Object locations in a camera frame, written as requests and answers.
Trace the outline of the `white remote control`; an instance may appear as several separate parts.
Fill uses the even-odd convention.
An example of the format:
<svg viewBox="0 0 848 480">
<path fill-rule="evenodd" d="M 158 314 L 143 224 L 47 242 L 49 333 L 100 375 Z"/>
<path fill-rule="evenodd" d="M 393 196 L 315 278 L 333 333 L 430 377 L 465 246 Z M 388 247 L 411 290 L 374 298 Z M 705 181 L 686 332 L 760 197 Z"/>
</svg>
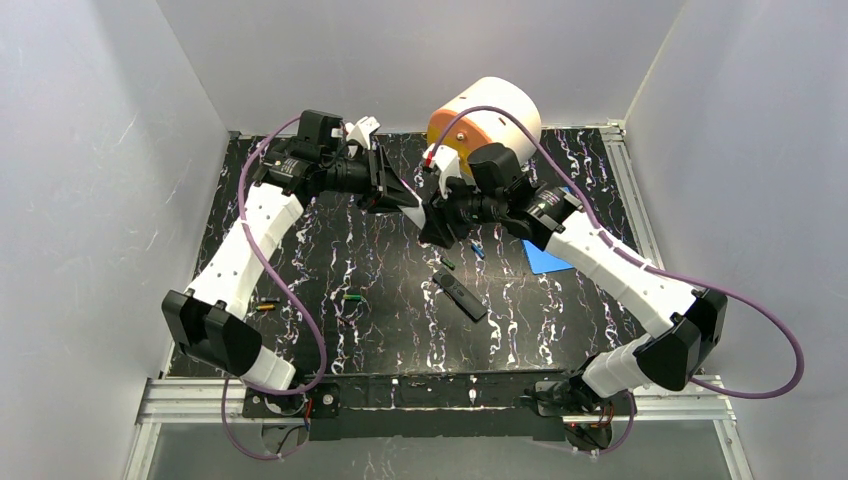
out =
<svg viewBox="0 0 848 480">
<path fill-rule="evenodd" d="M 426 214 L 422 206 L 422 200 L 416 193 L 412 193 L 412 198 L 412 205 L 401 206 L 400 210 L 420 230 L 422 230 L 426 224 Z"/>
</svg>

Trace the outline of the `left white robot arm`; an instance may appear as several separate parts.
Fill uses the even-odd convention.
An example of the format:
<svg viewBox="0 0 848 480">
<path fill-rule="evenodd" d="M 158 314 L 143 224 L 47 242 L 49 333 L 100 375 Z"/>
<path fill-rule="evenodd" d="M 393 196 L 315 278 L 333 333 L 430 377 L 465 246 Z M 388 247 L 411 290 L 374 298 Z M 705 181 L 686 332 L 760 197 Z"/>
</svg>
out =
<svg viewBox="0 0 848 480">
<path fill-rule="evenodd" d="M 262 393 L 290 396 L 308 392 L 322 381 L 328 357 L 316 321 L 268 261 L 309 203 L 269 181 L 247 177 L 275 137 L 269 134 L 260 141 L 245 161 L 237 188 L 239 214 L 218 250 L 186 288 L 166 294 L 162 312 L 182 355 Z M 320 365 L 305 385 L 293 386 L 295 366 L 265 347 L 261 334 L 244 321 L 262 274 L 274 279 L 316 340 Z"/>
</svg>

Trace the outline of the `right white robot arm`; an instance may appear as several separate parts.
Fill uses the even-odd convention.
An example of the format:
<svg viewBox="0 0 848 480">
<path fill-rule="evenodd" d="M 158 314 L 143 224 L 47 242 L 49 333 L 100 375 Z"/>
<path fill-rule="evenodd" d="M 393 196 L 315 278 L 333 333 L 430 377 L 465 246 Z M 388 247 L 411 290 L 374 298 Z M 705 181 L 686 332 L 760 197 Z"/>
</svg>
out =
<svg viewBox="0 0 848 480">
<path fill-rule="evenodd" d="M 425 231 L 435 235 L 433 243 L 451 246 L 473 225 L 499 224 L 569 263 L 644 330 L 641 337 L 588 359 L 542 399 L 590 405 L 644 384 L 671 391 L 687 386 L 719 340 L 726 295 L 651 272 L 647 259 L 593 221 L 575 190 L 535 185 L 513 149 L 489 143 L 469 160 L 470 172 L 463 174 L 454 149 L 431 145 L 425 150 L 424 169 L 438 179 L 425 207 Z"/>
</svg>

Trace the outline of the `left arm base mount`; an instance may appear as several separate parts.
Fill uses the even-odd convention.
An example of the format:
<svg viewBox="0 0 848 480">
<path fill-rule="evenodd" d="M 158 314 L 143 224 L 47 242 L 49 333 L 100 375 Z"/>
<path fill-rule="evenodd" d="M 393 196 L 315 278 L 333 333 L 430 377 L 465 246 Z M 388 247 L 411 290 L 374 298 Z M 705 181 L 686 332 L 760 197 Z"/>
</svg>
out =
<svg viewBox="0 0 848 480">
<path fill-rule="evenodd" d="M 335 419 L 340 412 L 341 390 L 337 383 L 289 396 L 271 396 L 246 389 L 241 415 L 261 424 L 261 439 L 270 454 L 286 457 L 304 446 L 319 421 Z"/>
</svg>

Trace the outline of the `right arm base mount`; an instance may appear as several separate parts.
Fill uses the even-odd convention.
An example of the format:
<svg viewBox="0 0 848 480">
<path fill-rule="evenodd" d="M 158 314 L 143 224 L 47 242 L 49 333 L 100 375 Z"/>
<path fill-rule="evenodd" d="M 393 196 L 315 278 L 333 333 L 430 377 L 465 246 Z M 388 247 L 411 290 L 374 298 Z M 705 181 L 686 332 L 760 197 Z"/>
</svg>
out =
<svg viewBox="0 0 848 480">
<path fill-rule="evenodd" d="M 565 422 L 566 441 L 574 453 L 594 458 L 627 440 L 638 413 L 629 390 L 601 398 L 579 379 L 536 382 L 524 390 L 520 404 L 542 418 L 580 417 Z"/>
</svg>

